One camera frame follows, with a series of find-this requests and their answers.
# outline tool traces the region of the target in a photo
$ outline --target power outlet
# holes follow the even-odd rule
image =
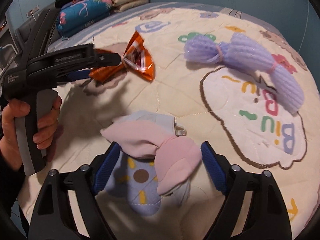
[[[37,5],[36,7],[34,7],[32,10],[27,12],[27,18],[29,18],[32,14],[34,14],[36,11],[39,10],[39,5]]]

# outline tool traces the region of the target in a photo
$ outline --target silver bolt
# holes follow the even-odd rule
[[[81,171],[87,171],[89,168],[90,168],[90,166],[89,166],[88,164],[83,164],[83,165],[80,167],[80,170],[81,170]]]
[[[266,177],[271,177],[272,174],[271,174],[270,171],[264,171],[263,175],[266,176]]]
[[[58,173],[58,171],[56,169],[53,169],[51,171],[49,171],[49,176],[54,176]]]
[[[240,168],[240,166],[239,165],[232,165],[231,166],[231,169],[233,170],[233,171],[241,171],[241,168]]]

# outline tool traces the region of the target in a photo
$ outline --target gripper handle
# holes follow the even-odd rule
[[[52,89],[41,90],[23,98],[18,98],[30,105],[30,112],[27,116],[15,118],[15,126],[19,151],[27,176],[41,171],[45,167],[46,150],[39,150],[33,142],[33,136],[38,132],[38,120],[49,113],[58,93]]]

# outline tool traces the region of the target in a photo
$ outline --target beige quilt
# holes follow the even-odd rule
[[[174,116],[188,137],[198,145],[209,141],[231,164],[255,173],[269,169],[283,194],[296,237],[319,205],[320,185],[320,99],[302,58],[279,36],[229,15],[182,8],[155,15],[134,17],[83,42],[122,54],[137,30],[155,63],[156,78],[149,83],[128,71],[104,85],[85,80],[56,89],[63,99],[59,119],[63,134],[52,163],[26,179],[20,192],[28,221],[50,169],[74,171],[90,163],[110,145],[100,129],[116,117],[146,110]],[[305,93],[299,114],[292,116],[277,103],[267,74],[241,74],[225,66],[185,61],[184,43],[195,33],[229,42],[234,32],[262,44],[297,80]],[[181,207],[163,197],[160,209],[151,216],[139,215],[124,198],[104,191],[96,199],[118,240],[202,240],[224,196],[202,163],[190,178],[190,186],[190,196]],[[248,193],[234,235],[242,230],[250,198]],[[70,193],[70,199],[78,229],[87,235],[75,194]]]

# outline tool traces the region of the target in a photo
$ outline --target pink cloth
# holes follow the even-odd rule
[[[133,158],[155,159],[159,195],[188,179],[201,161],[200,148],[192,139],[171,135],[154,122],[114,123],[101,134]]]

